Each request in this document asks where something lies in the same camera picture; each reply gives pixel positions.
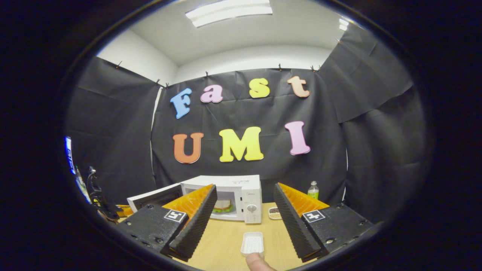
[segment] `wooden table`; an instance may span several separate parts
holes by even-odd
[[[210,219],[189,262],[178,261],[207,271],[248,271],[245,257],[241,254],[243,234],[260,231],[263,233],[265,261],[271,267],[282,271],[303,265],[296,256],[283,221],[268,217],[271,207],[276,207],[276,204],[263,203],[261,224]]]

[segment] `microwave control panel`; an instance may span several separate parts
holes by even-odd
[[[261,223],[262,205],[261,189],[241,189],[244,222],[246,224]]]

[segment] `black fabric curtain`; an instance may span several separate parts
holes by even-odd
[[[294,94],[288,80],[299,76],[306,81],[308,97]],[[250,81],[265,78],[270,93],[264,98],[251,98]],[[223,87],[223,100],[203,103],[200,96],[205,87]],[[186,88],[190,111],[180,119],[171,98]],[[302,121],[305,141],[311,151],[291,155],[291,138],[284,127],[288,122]],[[223,140],[219,132],[233,129],[239,139],[248,127],[261,128],[259,143],[264,158],[258,161],[223,163]],[[201,156],[195,163],[180,163],[174,158],[175,134],[186,134],[185,154],[192,153],[191,133],[201,132]],[[307,191],[315,180],[320,188],[319,199],[334,204],[341,201],[346,178],[345,143],[341,126],[328,89],[316,72],[306,69],[254,69],[226,72],[197,78],[163,89],[152,130],[154,172],[158,187],[180,182],[198,175],[256,175],[261,178],[264,202],[273,201],[276,182],[300,191]]]
[[[150,158],[152,112],[159,86],[95,57],[73,92],[66,116],[72,158],[86,181],[97,170],[105,198],[127,204],[127,197],[156,189]]]
[[[423,183],[429,131],[420,95],[388,47],[354,25],[320,76],[347,144],[346,203],[384,220]]]

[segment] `ceiling light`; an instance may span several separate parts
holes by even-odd
[[[269,0],[224,0],[187,12],[195,27],[234,17],[273,14]]]
[[[347,26],[347,25],[348,25],[348,22],[345,21],[345,20],[343,20],[343,19],[339,19],[339,21],[340,21],[340,24],[341,24],[341,25],[344,25],[344,26]]]

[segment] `finger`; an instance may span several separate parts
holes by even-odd
[[[251,253],[246,257],[250,271],[276,271],[271,268],[259,253]]]

